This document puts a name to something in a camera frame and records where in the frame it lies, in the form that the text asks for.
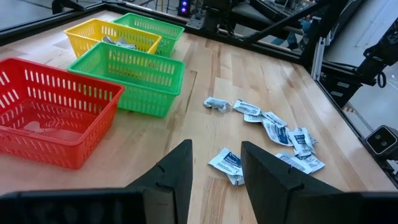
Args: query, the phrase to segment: wood grain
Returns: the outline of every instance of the wood grain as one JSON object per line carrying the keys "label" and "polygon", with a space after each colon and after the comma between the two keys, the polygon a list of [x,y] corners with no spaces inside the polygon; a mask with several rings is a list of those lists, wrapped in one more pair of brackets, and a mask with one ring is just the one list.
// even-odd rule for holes
{"label": "wood grain", "polygon": [[[65,24],[0,48],[0,57],[21,57],[58,68],[76,58],[63,30],[112,12]],[[313,174],[341,190],[396,190],[354,133],[300,65],[230,45],[182,35],[173,58],[186,64],[183,88],[168,115],[155,118],[119,110],[113,125],[80,170],[0,155],[0,194],[15,190],[124,187],[184,139],[193,140],[193,187],[189,223],[255,223],[244,186],[232,186],[207,165],[220,149],[236,154],[241,141],[270,153],[291,147],[274,144],[259,124],[243,121],[236,111],[206,109],[208,96],[237,99],[273,111],[290,129],[306,127],[319,141],[317,157],[326,166]]]}

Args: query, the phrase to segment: plastic basket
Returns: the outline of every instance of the plastic basket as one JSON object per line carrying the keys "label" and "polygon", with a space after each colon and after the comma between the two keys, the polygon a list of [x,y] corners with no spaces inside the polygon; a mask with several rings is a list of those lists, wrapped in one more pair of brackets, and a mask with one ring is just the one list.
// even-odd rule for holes
{"label": "plastic basket", "polygon": [[183,62],[104,42],[68,67],[70,72],[123,84],[119,108],[160,117],[180,94],[184,69]]}
{"label": "plastic basket", "polygon": [[135,44],[137,50],[150,54],[156,52],[157,46],[162,39],[161,36],[156,34],[99,19],[90,19],[65,30],[65,33],[77,58],[82,56],[96,43],[101,42],[105,36],[110,37],[114,41],[123,37],[129,44]]}
{"label": "plastic basket", "polygon": [[0,61],[0,152],[78,169],[124,87],[16,58]]}
{"label": "plastic basket", "polygon": [[162,36],[162,40],[157,47],[156,54],[164,57],[171,57],[177,41],[184,32],[183,27],[157,21],[152,18],[127,13],[113,21],[128,27],[144,30]]}

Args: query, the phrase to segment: black metal frame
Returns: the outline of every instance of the black metal frame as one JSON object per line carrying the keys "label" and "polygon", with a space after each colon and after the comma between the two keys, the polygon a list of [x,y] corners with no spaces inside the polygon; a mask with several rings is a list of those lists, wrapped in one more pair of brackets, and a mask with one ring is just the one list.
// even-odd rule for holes
{"label": "black metal frame", "polygon": [[[211,33],[211,32],[206,32],[203,30],[196,30],[192,29],[190,27],[187,27],[185,24],[187,23],[186,19],[179,18],[179,17],[174,17],[174,16],[169,16],[167,14],[163,14],[157,11],[145,9],[143,7],[135,6],[132,4],[124,4],[124,5],[118,5],[118,4],[111,4],[111,3],[98,3],[98,4],[93,4],[88,7],[86,7],[85,11],[68,11],[68,12],[63,12],[57,15],[50,16],[45,19],[40,19],[37,21],[33,22],[27,22],[24,24],[20,24],[17,26],[13,27],[7,27],[5,29],[0,30],[0,46],[9,44],[11,42],[15,42],[20,39],[24,39],[26,37],[38,34],[40,32],[46,31],[53,29],[54,27],[58,27],[60,25],[75,21],[77,19],[81,19],[83,17],[92,15],[97,12],[101,12],[104,10],[107,11],[112,11],[120,14],[125,14],[128,12],[133,12],[135,14],[140,14],[142,16],[147,16],[151,17],[160,21],[168,22],[171,24],[175,24],[177,26],[182,26],[185,28],[185,31],[198,35],[204,38],[216,40],[219,42],[223,42],[229,45],[234,45],[236,47],[240,47],[243,49],[251,50],[254,52],[258,52],[260,54],[264,55],[269,55],[271,57],[275,57],[281,60],[286,60],[292,63],[297,63],[300,65],[303,65],[308,71],[311,70],[310,66],[312,64],[312,58],[313,58],[313,53],[314,53],[314,48],[315,44],[317,43],[317,40],[319,39],[320,36],[326,36],[335,21],[337,20],[338,16],[340,15],[340,12],[343,10],[344,5],[346,4],[347,0],[340,0],[340,1],[332,1],[333,2],[333,7],[329,7],[327,10],[326,15],[324,16],[324,19],[321,20],[320,27],[322,29],[318,29],[316,31],[315,36],[310,40],[310,42],[307,45],[307,48],[303,52],[302,55],[296,54],[294,52],[284,50],[280,47],[276,47],[273,45],[269,44],[263,44],[260,42],[252,42],[252,40],[257,40],[258,38],[262,38],[263,36],[266,36],[268,33],[272,32],[273,30],[277,30],[278,28],[281,28],[288,24],[291,19],[298,19],[300,17],[303,17],[310,13],[311,10],[317,10],[322,6],[326,6],[328,0],[323,0],[318,3],[318,5],[309,7],[305,9],[304,11],[298,12],[294,14],[291,17],[288,17],[282,21],[279,21],[275,23],[272,26],[269,26],[265,30],[261,31],[260,33],[255,34],[254,36],[244,40],[244,39],[235,39],[233,37],[230,37],[227,32],[223,32],[222,30],[218,32],[217,34]],[[351,82],[356,82],[356,83],[364,83],[367,85],[374,85],[376,82],[375,80],[365,80],[363,77],[357,75],[354,73],[351,69],[348,69],[344,66],[337,65],[335,63],[331,62],[323,62],[322,63],[322,71],[330,74],[334,77],[338,77],[341,79],[345,80],[350,80]],[[350,128],[353,130],[355,135],[361,140],[361,142],[364,142],[364,136],[362,136],[359,131],[352,125],[351,121],[347,118],[347,116],[342,112],[341,108],[339,105],[336,103],[336,101],[333,99],[333,97],[328,93],[328,91],[322,86],[321,83],[317,82],[321,90],[324,92],[324,94],[329,98],[329,100],[332,102],[336,110],[339,111],[341,117],[347,122],[347,124],[350,126]]]}

